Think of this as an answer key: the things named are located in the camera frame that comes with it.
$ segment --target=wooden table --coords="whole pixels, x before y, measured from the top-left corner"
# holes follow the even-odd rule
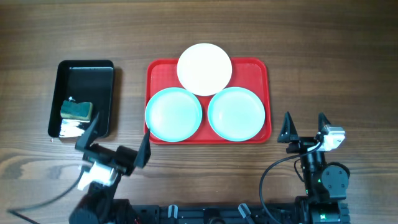
[[[398,5],[389,1],[218,1],[0,6],[0,219],[9,207],[53,197],[77,178],[82,154],[47,134],[57,65],[106,58],[118,68],[111,135],[137,149],[146,68],[210,42],[268,67],[273,133],[265,144],[155,146],[117,198],[133,204],[259,203],[264,169],[286,156],[276,143],[290,111],[301,136],[324,112],[346,140],[327,161],[351,169],[352,223],[398,219]],[[291,202],[304,186],[285,162],[266,178],[267,202]],[[66,223],[84,192],[26,214]]]

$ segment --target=cable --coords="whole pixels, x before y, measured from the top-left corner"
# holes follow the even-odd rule
[[[278,220],[276,220],[276,219],[274,218],[274,216],[271,215],[271,213],[269,212],[269,210],[268,210],[268,208],[267,208],[267,206],[266,206],[266,203],[264,202],[264,198],[263,198],[263,196],[262,196],[262,183],[264,182],[264,178],[266,177],[267,173],[268,173],[274,166],[280,164],[281,162],[285,162],[285,161],[288,161],[288,160],[291,160],[291,159],[295,159],[295,158],[298,158],[298,157],[303,157],[303,156],[309,155],[309,154],[315,152],[316,150],[318,150],[321,146],[322,146],[322,142],[318,142],[318,145],[315,147],[315,149],[312,149],[311,151],[308,151],[308,152],[306,152],[306,153],[304,153],[304,154],[298,154],[298,155],[289,156],[289,157],[280,159],[280,160],[274,162],[273,164],[271,164],[271,166],[269,166],[269,167],[264,171],[264,173],[262,174],[261,180],[260,180],[260,187],[259,187],[260,202],[261,202],[261,205],[262,205],[263,209],[266,211],[266,213],[268,214],[268,216],[269,216],[274,222],[276,222],[276,223],[278,223],[278,224],[281,224],[281,222],[279,222]]]
[[[82,166],[81,167],[81,172],[79,174],[79,177],[72,184],[72,186],[70,186],[68,189],[66,189],[66,191],[62,192],[60,195],[56,196],[55,198],[50,199],[50,200],[48,200],[46,202],[35,204],[35,205],[30,205],[30,206],[21,207],[21,208],[10,208],[10,209],[7,209],[7,212],[10,213],[10,214],[13,214],[13,215],[15,215],[15,216],[17,216],[17,217],[19,217],[19,218],[21,218],[23,220],[25,220],[25,221],[28,221],[30,223],[40,224],[40,223],[38,223],[38,222],[36,222],[34,220],[31,220],[30,218],[28,218],[28,217],[26,217],[26,216],[24,216],[22,214],[20,214],[20,212],[25,212],[25,211],[29,211],[29,210],[36,210],[36,209],[42,208],[44,206],[47,206],[47,205],[49,205],[51,203],[54,203],[57,200],[61,199],[63,196],[65,196],[67,193],[69,193],[71,190],[73,190],[79,184],[79,181],[80,181],[84,171],[86,171],[87,169],[90,169],[90,167]]]
[[[298,175],[298,177],[300,178],[301,182],[304,182],[303,177],[301,177],[301,175],[299,174],[299,171],[297,170],[296,167],[296,163],[299,161],[300,159],[297,159],[296,161],[294,161],[294,171],[296,171],[296,174]]]

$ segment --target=plate rim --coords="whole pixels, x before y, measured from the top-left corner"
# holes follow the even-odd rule
[[[193,99],[193,101],[195,102],[195,105],[197,108],[199,108],[200,112],[199,112],[199,116],[197,119],[197,122],[195,123],[195,128],[193,128],[192,133],[190,133],[190,135],[182,140],[177,140],[177,141],[169,141],[169,140],[165,140],[163,138],[158,137],[155,133],[152,132],[152,129],[149,127],[148,122],[147,122],[147,111],[148,111],[148,105],[150,106],[151,100],[158,94],[162,94],[162,92],[165,91],[172,91],[172,90],[176,90],[176,91],[181,91],[182,93],[187,94],[190,98]],[[180,88],[180,87],[169,87],[169,88],[165,88],[163,90],[158,91],[157,93],[155,93],[148,101],[148,103],[145,106],[145,112],[144,112],[144,119],[145,119],[145,124],[148,127],[148,129],[150,130],[150,133],[153,134],[155,137],[157,137],[158,139],[165,141],[165,142],[180,142],[180,141],[184,141],[186,139],[188,139],[189,137],[193,136],[193,134],[196,133],[196,131],[198,131],[198,128],[201,125],[202,119],[203,119],[203,109],[201,107],[201,104],[198,100],[198,98],[191,92],[189,92],[188,90],[184,89],[184,88]]]
[[[255,96],[254,99],[255,99],[256,101],[260,102],[260,104],[262,105],[263,112],[264,112],[264,119],[263,119],[263,122],[262,122],[262,126],[260,126],[259,130],[258,130],[255,134],[253,134],[250,138],[243,139],[243,140],[232,140],[232,139],[228,139],[228,138],[226,138],[225,136],[221,135],[219,132],[216,131],[216,129],[215,129],[215,127],[214,127],[214,124],[212,123],[213,120],[210,119],[210,109],[212,110],[213,105],[214,105],[215,101],[217,100],[217,98],[219,98],[222,94],[225,94],[225,91],[233,91],[233,90],[245,91],[246,93],[249,93],[251,96]],[[265,122],[266,122],[266,118],[267,118],[266,109],[265,109],[265,107],[264,107],[264,104],[263,104],[262,101],[260,100],[260,98],[259,98],[255,93],[253,93],[251,90],[248,90],[247,88],[243,88],[243,87],[238,87],[238,86],[232,86],[232,87],[225,88],[225,89],[221,90],[219,93],[215,94],[215,95],[212,97],[212,99],[210,100],[209,105],[208,105],[208,107],[207,107],[207,120],[208,120],[208,122],[209,122],[210,127],[212,128],[212,130],[213,130],[219,137],[221,137],[221,138],[223,138],[223,139],[225,139],[225,140],[228,140],[228,141],[233,141],[233,142],[243,142],[243,141],[247,141],[247,140],[253,138],[254,136],[256,136],[256,135],[261,131],[262,127],[264,126],[264,124],[265,124]]]
[[[197,94],[197,93],[194,93],[194,92],[191,92],[190,90],[188,90],[188,88],[181,82],[180,73],[178,72],[178,68],[181,66],[181,65],[179,64],[181,57],[182,57],[190,48],[192,48],[192,47],[194,47],[194,46],[197,46],[197,45],[211,45],[211,46],[214,46],[214,47],[216,47],[217,49],[220,49],[220,50],[223,52],[223,54],[225,54],[226,58],[229,59],[229,60],[228,60],[228,62],[229,62],[228,66],[229,66],[231,72],[229,73],[229,78],[228,78],[228,81],[226,82],[226,85],[223,86],[222,89],[219,90],[218,92],[212,93],[212,94],[210,94],[210,95]],[[231,57],[229,57],[229,55],[226,53],[226,51],[225,51],[224,49],[222,49],[221,47],[219,47],[219,46],[217,46],[217,45],[215,45],[215,44],[211,44],[211,43],[199,43],[199,44],[194,44],[194,45],[190,46],[189,48],[185,49],[185,50],[182,52],[182,54],[181,54],[180,57],[178,58],[176,71],[177,71],[177,78],[178,78],[179,82],[181,83],[181,85],[184,87],[184,89],[188,90],[190,93],[193,93],[194,95],[197,95],[197,96],[213,96],[213,95],[219,93],[220,91],[223,91],[223,90],[225,89],[225,87],[228,86],[229,82],[230,82],[231,79],[232,79],[233,66],[232,66]]]

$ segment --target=black tray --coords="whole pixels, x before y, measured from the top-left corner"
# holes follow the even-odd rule
[[[49,135],[59,137],[61,106],[70,96],[80,102],[93,103],[91,118],[100,112],[98,136],[109,135],[113,100],[114,66],[110,60],[64,60],[58,65],[52,100]]]

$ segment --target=teal plate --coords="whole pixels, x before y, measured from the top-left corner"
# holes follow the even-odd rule
[[[189,138],[200,126],[202,110],[198,98],[183,88],[157,92],[145,109],[145,122],[151,133],[167,142]]]
[[[217,93],[208,107],[211,128],[229,141],[253,138],[266,120],[261,100],[252,91],[231,87]]]

